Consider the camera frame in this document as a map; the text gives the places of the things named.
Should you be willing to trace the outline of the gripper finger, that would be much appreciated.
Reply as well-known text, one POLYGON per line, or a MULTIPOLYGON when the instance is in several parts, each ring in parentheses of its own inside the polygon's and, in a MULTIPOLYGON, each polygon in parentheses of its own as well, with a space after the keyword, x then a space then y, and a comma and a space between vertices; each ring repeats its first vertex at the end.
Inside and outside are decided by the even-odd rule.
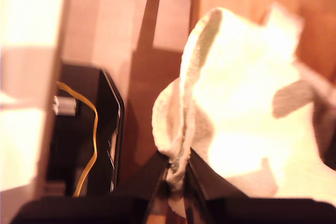
POLYGON ((184 207, 188 223, 247 223, 229 208, 231 199, 247 198, 191 150, 184 178, 184 207))
POLYGON ((121 209, 118 223, 165 223, 168 157, 155 152, 132 177, 113 191, 121 209))

